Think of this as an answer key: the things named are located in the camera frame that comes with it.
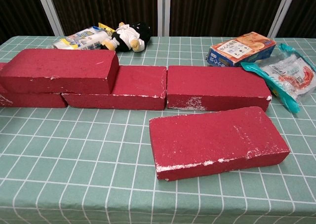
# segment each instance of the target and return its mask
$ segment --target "checkered tablecloth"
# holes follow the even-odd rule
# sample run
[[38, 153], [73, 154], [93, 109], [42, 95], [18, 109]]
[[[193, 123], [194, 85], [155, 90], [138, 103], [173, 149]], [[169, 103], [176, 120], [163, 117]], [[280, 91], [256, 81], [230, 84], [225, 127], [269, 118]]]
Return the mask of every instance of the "checkered tablecloth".
[[[152, 37], [118, 56], [206, 66], [209, 46], [226, 39]], [[13, 37], [0, 62], [55, 40]], [[316, 39], [276, 41], [316, 63]], [[173, 182], [156, 179], [148, 120], [194, 111], [0, 108], [0, 223], [315, 224], [316, 93], [300, 107], [292, 115], [273, 98], [267, 110], [292, 151], [281, 164]]]

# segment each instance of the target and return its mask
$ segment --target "stuffed toy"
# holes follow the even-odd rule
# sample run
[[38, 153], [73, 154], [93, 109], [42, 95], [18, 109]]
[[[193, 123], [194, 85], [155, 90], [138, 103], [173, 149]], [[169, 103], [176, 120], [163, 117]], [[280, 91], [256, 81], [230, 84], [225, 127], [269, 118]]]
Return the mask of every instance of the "stuffed toy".
[[151, 29], [144, 22], [125, 25], [121, 22], [115, 32], [112, 33], [112, 39], [105, 39], [101, 44], [109, 50], [122, 52], [130, 51], [140, 52], [145, 49], [145, 44], [151, 37]]

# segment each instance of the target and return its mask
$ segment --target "red brick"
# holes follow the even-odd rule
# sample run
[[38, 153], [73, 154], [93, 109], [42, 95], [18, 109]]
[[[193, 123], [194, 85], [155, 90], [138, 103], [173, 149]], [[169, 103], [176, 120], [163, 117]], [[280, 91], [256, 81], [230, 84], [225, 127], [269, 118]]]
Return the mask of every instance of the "red brick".
[[264, 80], [242, 68], [168, 68], [168, 108], [220, 111], [259, 106], [266, 111], [271, 99]]
[[149, 130], [158, 179], [275, 165], [290, 152], [260, 107], [154, 118]]
[[166, 67], [120, 66], [112, 94], [62, 96], [72, 107], [162, 110], [166, 97]]
[[[5, 63], [0, 63], [0, 72]], [[14, 93], [0, 85], [0, 107], [65, 108], [67, 103], [58, 93]]]
[[111, 93], [118, 67], [110, 50], [25, 49], [4, 66], [0, 83], [17, 93]]

